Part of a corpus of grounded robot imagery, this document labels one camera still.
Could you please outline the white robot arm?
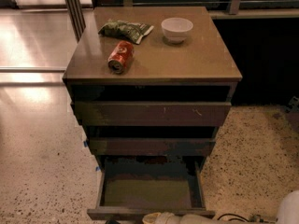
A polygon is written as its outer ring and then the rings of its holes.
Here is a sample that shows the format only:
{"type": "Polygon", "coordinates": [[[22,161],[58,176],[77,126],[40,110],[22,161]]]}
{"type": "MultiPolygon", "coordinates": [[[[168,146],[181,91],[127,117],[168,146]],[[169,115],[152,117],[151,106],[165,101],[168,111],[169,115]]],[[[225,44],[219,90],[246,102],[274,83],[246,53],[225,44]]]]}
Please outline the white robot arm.
{"type": "Polygon", "coordinates": [[[147,214],[143,224],[299,224],[299,190],[289,193],[280,203],[273,222],[242,222],[210,219],[194,214],[182,217],[169,212],[147,214]]]}

